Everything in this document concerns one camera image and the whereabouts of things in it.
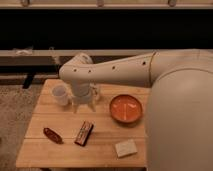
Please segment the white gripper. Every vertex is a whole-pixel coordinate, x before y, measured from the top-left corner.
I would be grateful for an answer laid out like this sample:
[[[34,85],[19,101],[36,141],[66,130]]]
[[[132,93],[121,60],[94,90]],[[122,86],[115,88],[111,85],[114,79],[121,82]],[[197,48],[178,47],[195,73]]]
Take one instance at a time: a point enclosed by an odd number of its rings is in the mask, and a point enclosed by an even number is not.
[[[88,107],[96,112],[95,104],[92,100],[92,91],[89,83],[72,83],[71,90],[73,94],[73,113],[77,113],[78,104],[88,103]]]

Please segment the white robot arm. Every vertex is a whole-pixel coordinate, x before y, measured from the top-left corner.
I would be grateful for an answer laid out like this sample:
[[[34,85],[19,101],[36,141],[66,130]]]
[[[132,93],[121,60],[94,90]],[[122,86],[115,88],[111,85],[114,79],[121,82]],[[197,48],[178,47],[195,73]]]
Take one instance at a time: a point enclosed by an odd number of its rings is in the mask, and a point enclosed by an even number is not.
[[[154,51],[98,64],[81,53],[59,77],[78,100],[92,83],[148,88],[147,171],[213,171],[213,53]]]

